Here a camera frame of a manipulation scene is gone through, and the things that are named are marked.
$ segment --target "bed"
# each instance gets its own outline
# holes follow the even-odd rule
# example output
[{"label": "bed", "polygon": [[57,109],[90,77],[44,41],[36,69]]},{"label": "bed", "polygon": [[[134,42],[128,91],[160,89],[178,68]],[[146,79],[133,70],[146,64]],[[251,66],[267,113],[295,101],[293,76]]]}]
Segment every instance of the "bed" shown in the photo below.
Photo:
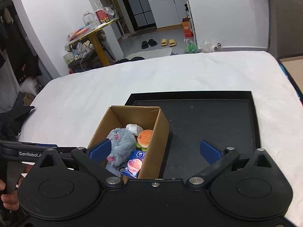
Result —
[{"label": "bed", "polygon": [[303,108],[266,52],[167,56],[54,79],[33,101],[19,141],[88,146],[107,108],[124,105],[130,94],[198,90],[252,91],[261,146],[293,188],[286,218],[303,226]]}]

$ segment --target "cabinet door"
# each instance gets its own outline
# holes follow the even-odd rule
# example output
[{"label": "cabinet door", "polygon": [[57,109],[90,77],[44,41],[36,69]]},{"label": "cabinet door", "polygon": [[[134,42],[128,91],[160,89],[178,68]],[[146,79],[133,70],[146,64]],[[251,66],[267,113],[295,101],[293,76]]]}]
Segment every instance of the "cabinet door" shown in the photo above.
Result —
[{"label": "cabinet door", "polygon": [[184,4],[187,3],[188,0],[175,0],[175,5],[179,17],[180,24],[184,18],[187,18],[186,10]]},{"label": "cabinet door", "polygon": [[149,0],[157,28],[180,25],[174,0]]}]

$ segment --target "white cord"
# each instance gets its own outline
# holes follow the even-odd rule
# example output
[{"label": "white cord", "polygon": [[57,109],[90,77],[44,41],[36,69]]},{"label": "white cord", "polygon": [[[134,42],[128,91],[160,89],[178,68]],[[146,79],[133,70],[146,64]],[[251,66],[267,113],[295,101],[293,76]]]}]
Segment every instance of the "white cord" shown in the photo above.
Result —
[{"label": "white cord", "polygon": [[82,61],[83,61],[83,50],[82,50],[82,46],[83,46],[83,44],[81,44],[82,59],[81,59],[81,61],[80,61],[80,66],[81,66],[81,68],[83,69],[83,71],[85,71],[84,68],[83,68],[83,66],[82,66]]}]

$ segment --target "yellow table leg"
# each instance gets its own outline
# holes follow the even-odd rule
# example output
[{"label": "yellow table leg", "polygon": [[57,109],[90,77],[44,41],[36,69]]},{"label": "yellow table leg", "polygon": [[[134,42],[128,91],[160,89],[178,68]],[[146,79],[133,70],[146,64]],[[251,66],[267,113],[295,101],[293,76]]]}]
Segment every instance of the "yellow table leg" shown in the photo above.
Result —
[{"label": "yellow table leg", "polygon": [[94,34],[90,35],[89,40],[93,44],[103,66],[110,66],[109,60],[107,59],[107,57],[104,53],[104,50],[102,48],[102,45],[100,44],[99,39],[97,38],[97,34],[94,33]]}]

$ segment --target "colorful package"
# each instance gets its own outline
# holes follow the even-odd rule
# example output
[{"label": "colorful package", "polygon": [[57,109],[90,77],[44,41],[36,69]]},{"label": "colorful package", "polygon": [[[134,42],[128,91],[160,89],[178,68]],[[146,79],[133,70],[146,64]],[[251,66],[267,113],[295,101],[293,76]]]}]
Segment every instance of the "colorful package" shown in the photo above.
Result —
[{"label": "colorful package", "polygon": [[145,153],[140,150],[134,150],[129,157],[126,168],[122,171],[122,174],[130,178],[137,179],[139,171],[143,165]]}]

